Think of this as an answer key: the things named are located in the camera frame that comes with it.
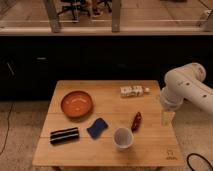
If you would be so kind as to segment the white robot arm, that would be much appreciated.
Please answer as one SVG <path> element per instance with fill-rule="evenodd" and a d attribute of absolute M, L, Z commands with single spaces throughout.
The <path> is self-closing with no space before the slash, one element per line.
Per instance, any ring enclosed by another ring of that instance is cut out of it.
<path fill-rule="evenodd" d="M 159 101 L 163 107 L 161 124 L 167 126 L 173 120 L 175 111 L 187 99 L 209 114 L 213 114 L 213 88 L 203 83 L 206 70 L 199 63 L 189 63 L 168 71 L 164 76 Z"/>

